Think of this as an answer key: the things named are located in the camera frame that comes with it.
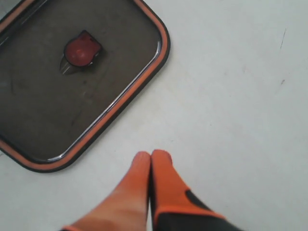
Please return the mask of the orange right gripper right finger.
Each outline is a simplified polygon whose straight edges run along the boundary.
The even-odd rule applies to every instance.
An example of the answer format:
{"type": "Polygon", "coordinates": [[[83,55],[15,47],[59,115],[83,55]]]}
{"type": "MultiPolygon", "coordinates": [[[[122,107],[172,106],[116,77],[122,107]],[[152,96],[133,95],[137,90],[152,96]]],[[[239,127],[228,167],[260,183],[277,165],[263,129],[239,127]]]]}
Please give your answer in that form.
{"type": "Polygon", "coordinates": [[[186,196],[190,188],[173,167],[171,155],[156,149],[151,155],[152,179],[154,189],[154,228],[158,229],[159,217],[163,214],[181,214],[202,218],[224,217],[210,209],[198,207],[186,196]]]}

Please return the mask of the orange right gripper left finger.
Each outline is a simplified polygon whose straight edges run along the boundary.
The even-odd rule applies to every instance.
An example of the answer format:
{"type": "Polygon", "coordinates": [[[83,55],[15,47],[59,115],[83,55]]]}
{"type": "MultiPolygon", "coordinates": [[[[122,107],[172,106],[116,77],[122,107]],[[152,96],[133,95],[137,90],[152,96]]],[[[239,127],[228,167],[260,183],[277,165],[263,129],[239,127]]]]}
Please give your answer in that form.
{"type": "Polygon", "coordinates": [[[145,231],[151,157],[138,152],[114,190],[93,210],[64,231],[145,231]]]}

